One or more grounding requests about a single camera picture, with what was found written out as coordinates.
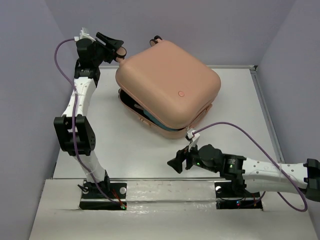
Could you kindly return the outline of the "light blue cloth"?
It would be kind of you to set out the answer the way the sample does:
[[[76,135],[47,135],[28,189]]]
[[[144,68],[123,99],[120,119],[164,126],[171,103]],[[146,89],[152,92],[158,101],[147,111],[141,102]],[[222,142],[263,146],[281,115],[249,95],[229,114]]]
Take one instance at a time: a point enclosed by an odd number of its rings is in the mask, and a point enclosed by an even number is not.
[[[143,114],[148,117],[150,119],[151,122],[153,122],[155,125],[157,125],[158,127],[169,131],[169,132],[177,132],[180,131],[182,129],[174,129],[174,128],[169,128],[167,126],[165,126],[163,123],[161,123],[158,119],[156,119],[152,114],[150,114],[147,110],[143,110]]]

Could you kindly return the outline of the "pink hard-shell suitcase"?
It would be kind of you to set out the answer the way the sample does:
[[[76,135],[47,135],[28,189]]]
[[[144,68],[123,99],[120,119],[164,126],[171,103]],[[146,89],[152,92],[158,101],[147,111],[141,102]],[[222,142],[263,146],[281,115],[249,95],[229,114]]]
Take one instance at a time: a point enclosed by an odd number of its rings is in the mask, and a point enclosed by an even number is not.
[[[212,107],[221,89],[219,75],[175,43],[158,35],[150,47],[123,59],[115,73],[122,104],[154,132],[168,139],[183,138]],[[168,128],[155,125],[142,106]]]

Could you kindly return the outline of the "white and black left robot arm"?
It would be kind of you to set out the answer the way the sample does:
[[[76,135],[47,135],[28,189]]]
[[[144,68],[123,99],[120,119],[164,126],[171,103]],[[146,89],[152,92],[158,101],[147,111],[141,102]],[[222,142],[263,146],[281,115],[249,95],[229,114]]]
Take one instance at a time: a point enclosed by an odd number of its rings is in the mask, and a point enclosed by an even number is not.
[[[85,28],[72,41],[78,54],[74,77],[67,78],[72,93],[66,109],[61,116],[55,117],[53,125],[60,149],[74,157],[85,173],[86,183],[81,187],[82,192],[109,199],[110,178],[95,154],[96,135],[87,113],[100,80],[100,65],[124,60],[127,51],[122,40],[100,32],[92,37]]]

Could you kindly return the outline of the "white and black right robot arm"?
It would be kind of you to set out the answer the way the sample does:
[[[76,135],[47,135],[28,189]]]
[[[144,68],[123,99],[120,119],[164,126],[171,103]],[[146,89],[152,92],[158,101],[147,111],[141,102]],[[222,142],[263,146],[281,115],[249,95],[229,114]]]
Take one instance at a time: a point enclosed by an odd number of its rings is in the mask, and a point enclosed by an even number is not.
[[[230,190],[238,197],[257,192],[302,192],[308,200],[320,200],[320,163],[316,159],[275,166],[271,162],[222,153],[207,144],[201,148],[195,146],[178,150],[175,158],[167,164],[179,174],[193,166],[218,173],[231,182]]]

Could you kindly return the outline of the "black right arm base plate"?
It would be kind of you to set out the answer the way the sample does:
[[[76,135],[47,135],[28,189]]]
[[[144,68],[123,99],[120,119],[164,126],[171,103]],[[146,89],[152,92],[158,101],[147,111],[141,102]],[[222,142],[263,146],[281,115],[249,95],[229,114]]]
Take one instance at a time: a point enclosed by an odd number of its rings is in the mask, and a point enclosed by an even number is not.
[[[258,201],[261,197],[259,192],[247,191],[244,195],[238,196],[233,192],[229,181],[215,182],[214,188],[217,210],[263,209],[262,201]]]

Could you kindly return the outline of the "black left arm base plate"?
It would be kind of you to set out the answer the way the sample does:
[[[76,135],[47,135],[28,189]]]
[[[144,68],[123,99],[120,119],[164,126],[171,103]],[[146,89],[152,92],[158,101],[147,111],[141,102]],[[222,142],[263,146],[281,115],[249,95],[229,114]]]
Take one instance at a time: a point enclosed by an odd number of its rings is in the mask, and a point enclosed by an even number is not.
[[[79,208],[92,211],[125,211],[127,209],[127,183],[111,182],[110,190],[101,188],[102,194],[93,183],[84,181],[77,185],[81,190]]]

